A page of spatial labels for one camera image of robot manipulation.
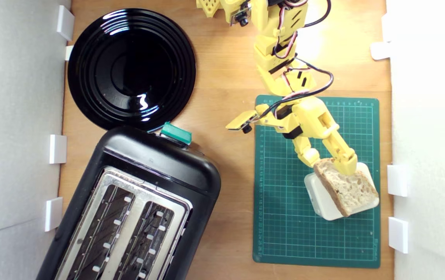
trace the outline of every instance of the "green cutting mat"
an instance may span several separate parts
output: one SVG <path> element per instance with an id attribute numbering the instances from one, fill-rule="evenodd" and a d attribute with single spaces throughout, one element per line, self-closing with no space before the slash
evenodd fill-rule
<path id="1" fill-rule="evenodd" d="M 370 168 L 380 192 L 379 102 L 320 97 L 340 125 L 340 134 Z M 279 97 L 261 95 L 256 104 Z M 322 158 L 320 140 L 311 139 Z M 291 140 L 274 128 L 255 126 L 253 258 L 259 263 L 379 268 L 380 206 L 327 221 L 315 214 L 304 177 L 313 170 L 295 154 Z"/>

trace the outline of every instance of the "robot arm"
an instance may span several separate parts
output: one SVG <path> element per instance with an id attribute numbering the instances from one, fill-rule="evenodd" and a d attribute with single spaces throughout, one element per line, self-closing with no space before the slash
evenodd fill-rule
<path id="1" fill-rule="evenodd" d="M 246 26 L 251 19 L 259 32 L 254 43 L 258 73 L 268 92 L 283 97 L 281 105 L 275 106 L 274 113 L 266 104 L 257 105 L 255 110 L 240 114 L 226 128 L 248 133 L 251 124 L 272 126 L 276 132 L 292 140 L 297 156 L 309 167 L 313 167 L 320 157 L 308 138 L 322 139 L 323 145 L 335 159 L 338 171 L 353 174 L 357 165 L 355 151 L 338 133 L 338 124 L 327 107 L 311 92 L 316 84 L 310 70 L 329 72 L 295 57 L 297 30 L 306 26 L 308 0 L 196 1 L 208 17 L 213 16 L 215 9 L 224 9 L 226 22 L 230 25 L 239 23 Z M 333 75 L 329 74 L 331 84 Z"/>

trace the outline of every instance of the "white bracket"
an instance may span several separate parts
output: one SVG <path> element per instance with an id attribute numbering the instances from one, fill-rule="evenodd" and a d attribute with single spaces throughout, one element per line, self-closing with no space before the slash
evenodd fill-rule
<path id="1" fill-rule="evenodd" d="M 393 25 L 389 13 L 381 17 L 383 42 L 374 42 L 370 45 L 371 57 L 374 60 L 386 59 L 391 56 L 390 42 L 393 37 Z"/>
<path id="2" fill-rule="evenodd" d="M 403 165 L 387 166 L 388 193 L 397 196 L 408 196 L 408 168 Z"/>
<path id="3" fill-rule="evenodd" d="M 388 245 L 403 254 L 408 253 L 408 222 L 388 218 Z"/>
<path id="4" fill-rule="evenodd" d="M 74 46 L 67 46 L 65 48 L 65 61 L 68 61 L 70 59 L 70 54 L 72 53 L 72 49 L 74 48 Z"/>
<path id="5" fill-rule="evenodd" d="M 57 197 L 46 201 L 46 213 L 44 231 L 48 232 L 60 225 L 62 222 L 63 198 Z"/>
<path id="6" fill-rule="evenodd" d="M 74 15 L 63 5 L 58 9 L 57 32 L 67 41 L 72 41 L 74 33 Z"/>
<path id="7" fill-rule="evenodd" d="M 50 164 L 66 163 L 67 137 L 63 135 L 50 135 Z"/>

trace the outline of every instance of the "wooden surface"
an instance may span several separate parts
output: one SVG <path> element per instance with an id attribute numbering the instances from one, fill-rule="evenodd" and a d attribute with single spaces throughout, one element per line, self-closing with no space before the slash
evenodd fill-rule
<path id="1" fill-rule="evenodd" d="M 306 22 L 320 17 L 324 0 L 310 0 Z M 265 94 L 256 73 L 252 48 L 256 30 L 249 24 L 229 27 L 222 11 L 206 18 L 194 0 L 73 0 L 74 39 L 96 18 L 116 9 L 141 7 L 165 14 L 190 37 L 197 60 L 196 87 L 190 102 L 173 121 L 193 133 L 201 150 L 215 161 L 222 188 L 210 222 L 190 268 L 190 280 L 392 280 L 394 253 L 388 246 L 392 201 L 386 188 L 391 162 L 391 86 L 388 61 L 373 61 L 370 43 L 380 41 L 384 0 L 333 0 L 323 23 L 301 30 L 298 52 L 313 65 L 332 71 L 335 82 L 323 96 L 371 97 L 380 100 L 381 139 L 381 267 L 347 269 L 258 264 L 252 260 L 253 133 L 226 131 L 224 126 L 255 97 Z M 318 84 L 326 79 L 318 76 Z M 64 207 L 104 130 L 75 106 L 66 85 L 63 134 L 68 159 L 62 165 L 59 195 Z"/>

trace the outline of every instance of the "glossy black plate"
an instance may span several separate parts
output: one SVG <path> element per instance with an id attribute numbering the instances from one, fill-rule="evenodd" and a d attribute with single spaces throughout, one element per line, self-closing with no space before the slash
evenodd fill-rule
<path id="1" fill-rule="evenodd" d="M 68 86 L 82 113 L 110 130 L 153 131 L 183 110 L 193 91 L 194 53 L 171 19 L 122 9 L 89 25 L 68 61 Z"/>

